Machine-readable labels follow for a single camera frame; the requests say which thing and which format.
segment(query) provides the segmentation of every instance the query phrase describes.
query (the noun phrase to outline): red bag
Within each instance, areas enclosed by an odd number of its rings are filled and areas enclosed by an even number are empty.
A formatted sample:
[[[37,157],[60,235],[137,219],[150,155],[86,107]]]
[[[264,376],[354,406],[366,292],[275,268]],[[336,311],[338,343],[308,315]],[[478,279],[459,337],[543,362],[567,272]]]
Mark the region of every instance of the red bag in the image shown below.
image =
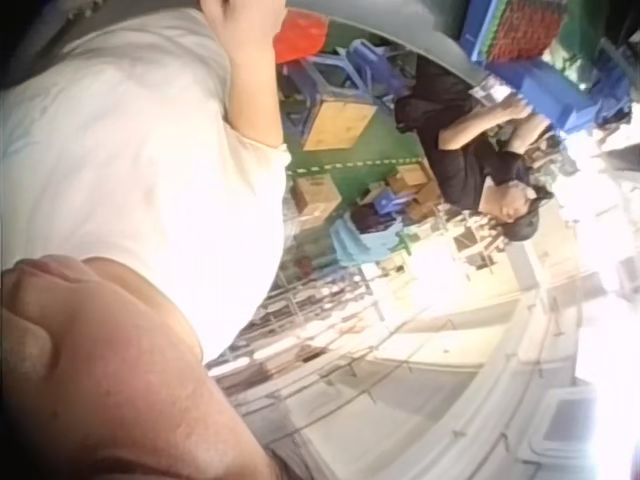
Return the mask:
[[[289,10],[280,33],[273,40],[276,62],[291,62],[320,52],[328,30],[327,18],[315,13]]]

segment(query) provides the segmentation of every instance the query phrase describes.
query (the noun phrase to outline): worker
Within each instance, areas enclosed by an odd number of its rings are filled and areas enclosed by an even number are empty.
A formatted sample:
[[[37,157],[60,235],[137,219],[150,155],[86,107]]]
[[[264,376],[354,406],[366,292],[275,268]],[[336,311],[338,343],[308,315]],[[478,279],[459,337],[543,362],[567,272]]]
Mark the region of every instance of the worker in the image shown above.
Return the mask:
[[[3,93],[3,421],[36,478],[301,478],[203,367],[282,254],[285,0],[201,7],[92,33]]]
[[[525,241],[538,230],[538,209],[551,193],[531,185],[522,155],[548,126],[515,95],[492,107],[477,106],[470,86],[435,62],[419,57],[410,95],[396,102],[402,132],[415,131],[449,204],[494,217],[505,237]],[[498,150],[487,130],[520,121]]]

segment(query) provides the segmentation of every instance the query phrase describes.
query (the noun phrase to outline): man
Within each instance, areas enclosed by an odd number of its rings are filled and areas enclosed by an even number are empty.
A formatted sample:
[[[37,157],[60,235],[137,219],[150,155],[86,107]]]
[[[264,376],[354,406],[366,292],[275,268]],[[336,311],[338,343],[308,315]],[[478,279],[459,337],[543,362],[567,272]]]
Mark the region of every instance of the man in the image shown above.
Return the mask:
[[[419,57],[412,93],[396,103],[398,128],[417,133],[448,203],[496,218],[509,240],[529,240],[538,229],[540,204],[551,194],[530,185],[522,154],[549,122],[513,95],[477,107],[469,88]],[[511,120],[522,122],[497,151],[485,132]]]
[[[282,252],[284,3],[133,19],[3,95],[3,413],[39,478],[298,478],[203,368]]]

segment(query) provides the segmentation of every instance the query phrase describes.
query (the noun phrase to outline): white shirt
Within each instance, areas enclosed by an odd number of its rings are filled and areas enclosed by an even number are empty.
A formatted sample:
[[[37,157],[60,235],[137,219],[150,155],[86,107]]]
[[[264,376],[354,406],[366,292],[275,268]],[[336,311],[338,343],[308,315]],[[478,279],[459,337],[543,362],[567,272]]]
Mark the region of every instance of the white shirt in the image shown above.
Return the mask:
[[[223,120],[229,67],[204,17],[169,10],[90,35],[3,95],[2,269],[106,257],[182,311],[204,361],[268,293],[286,149]]]

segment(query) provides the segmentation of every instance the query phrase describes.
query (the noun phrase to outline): hand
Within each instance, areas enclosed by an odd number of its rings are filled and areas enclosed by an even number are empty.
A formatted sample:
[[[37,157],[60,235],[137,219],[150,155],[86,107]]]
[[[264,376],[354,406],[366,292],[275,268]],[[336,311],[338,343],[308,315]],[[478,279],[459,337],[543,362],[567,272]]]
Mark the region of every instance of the hand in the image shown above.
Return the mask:
[[[509,119],[525,118],[533,111],[533,109],[515,93],[507,95],[504,100],[499,103],[499,107]]]
[[[200,0],[209,26],[232,62],[273,55],[286,0]]]

